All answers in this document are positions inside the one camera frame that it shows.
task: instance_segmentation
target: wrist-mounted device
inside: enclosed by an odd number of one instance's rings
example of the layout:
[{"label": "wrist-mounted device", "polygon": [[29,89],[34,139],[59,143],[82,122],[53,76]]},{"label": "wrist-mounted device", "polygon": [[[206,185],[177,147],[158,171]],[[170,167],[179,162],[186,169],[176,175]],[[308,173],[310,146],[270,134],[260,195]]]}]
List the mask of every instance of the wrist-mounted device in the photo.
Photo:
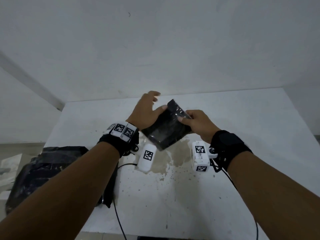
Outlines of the wrist-mounted device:
[{"label": "wrist-mounted device", "polygon": [[214,148],[215,153],[218,154],[218,157],[213,159],[214,162],[226,171],[232,159],[238,154],[245,151],[252,153],[239,137],[226,130],[220,130],[214,134],[210,147]]},{"label": "wrist-mounted device", "polygon": [[98,143],[102,141],[114,146],[120,157],[127,156],[130,151],[138,151],[139,129],[128,122],[117,122],[109,126]]}]

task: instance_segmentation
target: person's left arm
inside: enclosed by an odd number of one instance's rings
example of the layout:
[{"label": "person's left arm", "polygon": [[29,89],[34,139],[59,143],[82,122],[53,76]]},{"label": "person's left arm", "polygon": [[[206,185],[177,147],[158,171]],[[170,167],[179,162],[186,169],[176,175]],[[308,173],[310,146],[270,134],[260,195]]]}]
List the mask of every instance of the person's left arm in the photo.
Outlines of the person's left arm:
[{"label": "person's left arm", "polygon": [[[127,122],[144,129],[166,109],[152,110],[159,92],[142,96]],[[102,195],[120,158],[100,142],[26,198],[2,222],[1,239],[75,239]]]}]

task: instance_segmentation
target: person's right hand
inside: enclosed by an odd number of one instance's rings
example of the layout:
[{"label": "person's right hand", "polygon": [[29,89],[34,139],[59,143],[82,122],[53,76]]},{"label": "person's right hand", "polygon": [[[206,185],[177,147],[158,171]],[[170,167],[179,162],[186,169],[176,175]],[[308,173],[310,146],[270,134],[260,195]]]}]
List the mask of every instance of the person's right hand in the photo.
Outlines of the person's right hand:
[{"label": "person's right hand", "polygon": [[203,141],[210,144],[212,137],[217,131],[220,131],[220,129],[212,123],[202,110],[187,110],[186,113],[190,115],[192,119],[178,117],[178,121],[190,126],[194,133],[198,134]]}]

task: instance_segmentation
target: person's left hand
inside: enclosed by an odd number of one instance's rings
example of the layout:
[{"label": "person's left hand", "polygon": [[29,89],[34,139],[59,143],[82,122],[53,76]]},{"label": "person's left hand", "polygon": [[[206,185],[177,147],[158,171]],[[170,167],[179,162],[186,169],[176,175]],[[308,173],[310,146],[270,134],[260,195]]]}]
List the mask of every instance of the person's left hand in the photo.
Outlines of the person's left hand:
[{"label": "person's left hand", "polygon": [[126,122],[133,124],[139,130],[143,130],[153,125],[158,116],[167,109],[167,105],[162,105],[156,110],[152,110],[153,102],[158,101],[155,96],[159,95],[160,93],[156,91],[150,91],[142,95]]}]

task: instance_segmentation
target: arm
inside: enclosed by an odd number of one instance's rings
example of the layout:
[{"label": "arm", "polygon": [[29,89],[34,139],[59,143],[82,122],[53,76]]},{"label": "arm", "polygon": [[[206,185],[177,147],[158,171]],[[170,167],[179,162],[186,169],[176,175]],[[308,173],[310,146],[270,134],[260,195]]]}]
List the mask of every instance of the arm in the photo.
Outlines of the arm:
[{"label": "arm", "polygon": [[[166,106],[152,110],[160,93],[144,94],[128,122],[152,125]],[[74,239],[86,223],[118,163],[119,152],[100,142],[51,178],[0,223],[1,239]]]},{"label": "arm", "polygon": [[[201,110],[179,118],[207,143],[220,129]],[[320,239],[320,198],[250,152],[227,169],[240,196],[270,239]]]}]

